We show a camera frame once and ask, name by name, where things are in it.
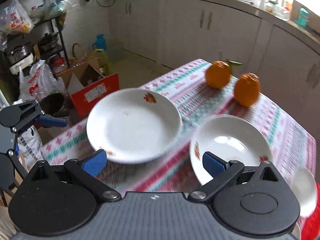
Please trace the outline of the patterned red green tablecloth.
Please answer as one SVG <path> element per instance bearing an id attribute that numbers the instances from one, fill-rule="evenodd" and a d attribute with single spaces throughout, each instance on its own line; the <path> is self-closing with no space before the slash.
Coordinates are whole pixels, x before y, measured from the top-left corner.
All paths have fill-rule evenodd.
<path id="1" fill-rule="evenodd" d="M 98 179 L 120 193 L 127 191 L 183 191 L 199 185 L 190 157 L 190 137 L 209 116 L 231 114 L 256 127 L 266 138 L 273 163 L 290 180 L 295 169 L 307 167 L 316 171 L 317 144 L 289 114 L 265 95 L 251 107 L 244 108 L 233 99 L 236 78 L 222 90 L 206 86 L 204 73 L 209 63 L 196 59 L 143 85 L 144 89 L 160 92 L 178 108 L 182 117 L 182 134 L 174 149 L 163 158 L 140 165 L 109 162 Z"/>

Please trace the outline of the orange without leaf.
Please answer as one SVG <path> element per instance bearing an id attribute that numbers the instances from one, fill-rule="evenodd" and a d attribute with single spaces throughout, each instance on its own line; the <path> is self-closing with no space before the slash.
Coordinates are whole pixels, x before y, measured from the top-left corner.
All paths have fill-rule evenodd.
<path id="1" fill-rule="evenodd" d="M 240 76 L 234 87 L 234 100 L 242 107 L 252 106 L 260 94 L 259 77 L 253 73 Z"/>

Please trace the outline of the yellow oil bottle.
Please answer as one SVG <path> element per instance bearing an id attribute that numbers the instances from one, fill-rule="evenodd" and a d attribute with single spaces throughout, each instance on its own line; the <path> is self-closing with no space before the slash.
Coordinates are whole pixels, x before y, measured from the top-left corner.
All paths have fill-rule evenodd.
<path id="1" fill-rule="evenodd" d="M 93 49 L 90 53 L 90 58 L 96 58 L 99 64 L 99 71 L 104 76 L 110 74 L 110 69 L 108 65 L 107 53 L 103 49 Z"/>

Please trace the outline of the orange with green leaf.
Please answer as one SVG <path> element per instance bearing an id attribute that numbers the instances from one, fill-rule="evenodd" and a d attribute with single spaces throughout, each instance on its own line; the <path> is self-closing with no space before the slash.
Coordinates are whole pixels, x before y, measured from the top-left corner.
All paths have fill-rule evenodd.
<path id="1" fill-rule="evenodd" d="M 215 89 L 222 89 L 228 85 L 233 75 L 233 67 L 242 66 L 236 61 L 215 61 L 205 72 L 206 84 Z"/>

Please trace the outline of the open red cardboard box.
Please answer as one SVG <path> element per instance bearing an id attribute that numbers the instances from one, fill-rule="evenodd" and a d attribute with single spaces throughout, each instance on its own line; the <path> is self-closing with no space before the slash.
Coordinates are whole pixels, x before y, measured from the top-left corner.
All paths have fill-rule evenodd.
<path id="1" fill-rule="evenodd" d="M 100 99 L 119 90 L 119 75 L 101 74 L 96 58 L 60 72 L 56 76 L 63 80 L 80 119 L 88 116 Z"/>

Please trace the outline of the white bowl pink print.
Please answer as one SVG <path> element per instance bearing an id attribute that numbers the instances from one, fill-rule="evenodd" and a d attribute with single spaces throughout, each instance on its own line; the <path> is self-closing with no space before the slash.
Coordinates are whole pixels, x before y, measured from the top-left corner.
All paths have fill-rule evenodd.
<path id="1" fill-rule="evenodd" d="M 300 217 L 310 217 L 317 206 L 317 186 L 312 173 L 306 167 L 297 168 L 290 186 L 300 205 Z"/>

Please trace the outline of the white plate with fruit print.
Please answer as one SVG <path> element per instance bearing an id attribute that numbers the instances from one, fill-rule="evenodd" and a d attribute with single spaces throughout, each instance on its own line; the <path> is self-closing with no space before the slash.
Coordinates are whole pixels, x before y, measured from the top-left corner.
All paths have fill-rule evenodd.
<path id="1" fill-rule="evenodd" d="M 94 150 L 109 161 L 142 164 L 167 154 L 182 131 L 177 107 L 156 92 L 128 88 L 113 92 L 92 108 L 86 132 Z"/>

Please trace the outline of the teal box on counter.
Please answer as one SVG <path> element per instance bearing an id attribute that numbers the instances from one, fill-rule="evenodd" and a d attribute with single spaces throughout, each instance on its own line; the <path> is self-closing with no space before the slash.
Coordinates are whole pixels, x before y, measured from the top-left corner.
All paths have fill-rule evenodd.
<path id="1" fill-rule="evenodd" d="M 300 8 L 298 18 L 295 20 L 295 23 L 301 27 L 306 27 L 308 23 L 308 17 L 309 12 L 304 8 Z"/>

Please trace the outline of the black metal storage rack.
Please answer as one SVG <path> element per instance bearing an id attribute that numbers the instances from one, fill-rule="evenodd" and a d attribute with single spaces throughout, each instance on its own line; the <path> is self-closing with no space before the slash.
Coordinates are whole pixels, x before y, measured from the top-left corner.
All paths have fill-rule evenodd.
<path id="1" fill-rule="evenodd" d="M 1 0 L 1 96 L 18 98 L 18 76 L 37 60 L 65 53 L 62 29 L 68 0 L 44 0 L 25 8 L 21 0 Z"/>

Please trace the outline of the white kitchen cabinets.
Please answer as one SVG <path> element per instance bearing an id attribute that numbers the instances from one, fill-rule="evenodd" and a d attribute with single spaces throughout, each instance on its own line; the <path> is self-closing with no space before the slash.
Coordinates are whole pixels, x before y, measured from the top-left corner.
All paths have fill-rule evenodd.
<path id="1" fill-rule="evenodd" d="M 263 93 L 319 137 L 319 39 L 237 0 L 106 0 L 110 36 L 135 54 L 176 68 L 197 58 L 240 63 Z"/>

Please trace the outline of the white red plastic bag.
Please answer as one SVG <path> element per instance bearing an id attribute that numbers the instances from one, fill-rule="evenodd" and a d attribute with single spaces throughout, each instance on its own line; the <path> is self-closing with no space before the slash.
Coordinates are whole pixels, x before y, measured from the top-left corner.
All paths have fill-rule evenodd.
<path id="1" fill-rule="evenodd" d="M 24 102 L 31 100 L 41 101 L 53 93 L 66 95 L 66 88 L 62 78 L 56 79 L 44 60 L 39 60 L 33 64 L 27 76 L 24 76 L 21 68 L 19 69 L 19 100 Z"/>

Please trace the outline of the blue thermos jug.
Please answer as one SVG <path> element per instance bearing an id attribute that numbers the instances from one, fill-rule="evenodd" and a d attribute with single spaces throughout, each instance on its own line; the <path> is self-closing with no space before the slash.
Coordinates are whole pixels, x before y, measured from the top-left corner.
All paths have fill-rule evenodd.
<path id="1" fill-rule="evenodd" d="M 107 51 L 107 44 L 106 40 L 104 39 L 104 34 L 98 34 L 96 36 L 96 41 L 92 45 L 93 49 L 102 49 L 104 51 Z"/>

